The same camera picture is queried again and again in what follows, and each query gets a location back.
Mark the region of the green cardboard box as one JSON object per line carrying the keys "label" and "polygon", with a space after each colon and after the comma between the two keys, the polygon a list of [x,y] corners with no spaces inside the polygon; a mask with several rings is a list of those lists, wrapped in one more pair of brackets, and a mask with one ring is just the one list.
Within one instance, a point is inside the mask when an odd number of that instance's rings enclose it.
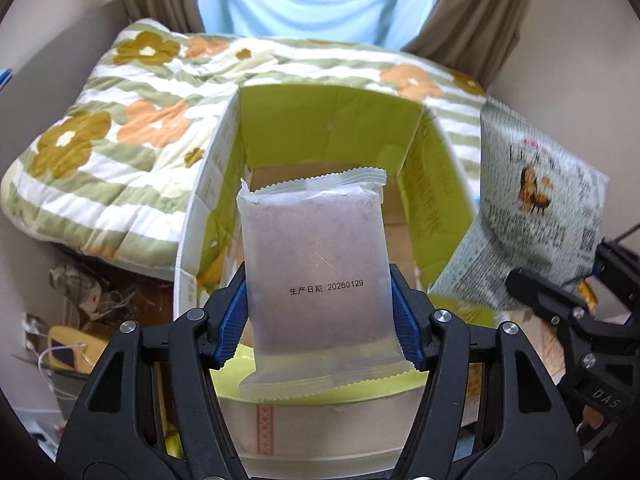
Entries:
{"label": "green cardboard box", "polygon": [[416,371],[392,318],[387,226],[432,284],[468,229],[478,181],[441,98],[344,84],[246,84],[215,125],[178,248],[177,312],[246,272],[217,378],[243,400],[370,394]]}

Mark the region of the floral striped quilt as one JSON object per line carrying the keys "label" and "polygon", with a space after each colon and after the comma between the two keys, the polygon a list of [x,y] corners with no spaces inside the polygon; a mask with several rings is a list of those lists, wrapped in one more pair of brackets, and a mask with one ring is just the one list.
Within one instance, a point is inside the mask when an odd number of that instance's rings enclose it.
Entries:
{"label": "floral striped quilt", "polygon": [[37,240],[171,278],[189,202],[200,198],[194,273],[211,288],[242,178],[376,167],[400,185],[413,259],[431,279],[473,218],[484,102],[471,77],[407,53],[187,35],[141,20],[6,170],[1,208]]}

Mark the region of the right brown curtain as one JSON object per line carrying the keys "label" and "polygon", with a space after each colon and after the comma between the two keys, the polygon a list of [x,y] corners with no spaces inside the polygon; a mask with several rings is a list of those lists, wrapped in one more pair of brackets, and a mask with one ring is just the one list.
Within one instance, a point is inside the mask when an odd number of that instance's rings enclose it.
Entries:
{"label": "right brown curtain", "polygon": [[509,58],[532,0],[436,0],[405,52],[488,88]]}

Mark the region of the frosted pink snack packet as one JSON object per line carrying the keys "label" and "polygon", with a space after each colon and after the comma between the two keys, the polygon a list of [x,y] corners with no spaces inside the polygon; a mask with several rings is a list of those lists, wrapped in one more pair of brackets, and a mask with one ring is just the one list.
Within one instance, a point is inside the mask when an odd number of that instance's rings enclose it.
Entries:
{"label": "frosted pink snack packet", "polygon": [[393,319],[382,203],[387,176],[363,167],[236,196],[255,401],[314,396],[412,370]]}

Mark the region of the white nut snack bag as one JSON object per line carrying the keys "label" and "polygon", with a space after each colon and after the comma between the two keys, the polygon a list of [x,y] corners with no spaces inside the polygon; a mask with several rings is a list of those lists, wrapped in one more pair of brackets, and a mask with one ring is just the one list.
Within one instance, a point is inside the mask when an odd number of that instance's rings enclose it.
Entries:
{"label": "white nut snack bag", "polygon": [[480,111],[480,206],[432,296],[524,309],[506,290],[516,269],[555,285],[591,271],[610,179],[494,98]]}

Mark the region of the grey bed headboard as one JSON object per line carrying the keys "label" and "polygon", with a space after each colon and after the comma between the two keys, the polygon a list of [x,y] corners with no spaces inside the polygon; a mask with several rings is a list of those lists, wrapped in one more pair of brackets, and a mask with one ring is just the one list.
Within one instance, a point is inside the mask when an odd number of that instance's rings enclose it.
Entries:
{"label": "grey bed headboard", "polygon": [[75,102],[93,67],[128,24],[120,0],[84,14],[21,67],[1,91],[1,170]]}

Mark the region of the floral tablecloth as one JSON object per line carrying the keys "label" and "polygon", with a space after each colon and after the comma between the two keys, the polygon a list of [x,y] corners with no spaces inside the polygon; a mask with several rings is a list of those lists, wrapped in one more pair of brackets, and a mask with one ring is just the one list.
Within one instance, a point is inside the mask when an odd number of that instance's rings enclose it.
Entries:
{"label": "floral tablecloth", "polygon": [[416,370],[273,404],[244,399],[255,370],[253,331],[212,374],[224,420],[247,473],[271,479],[358,476],[389,470],[405,445],[426,376]]}

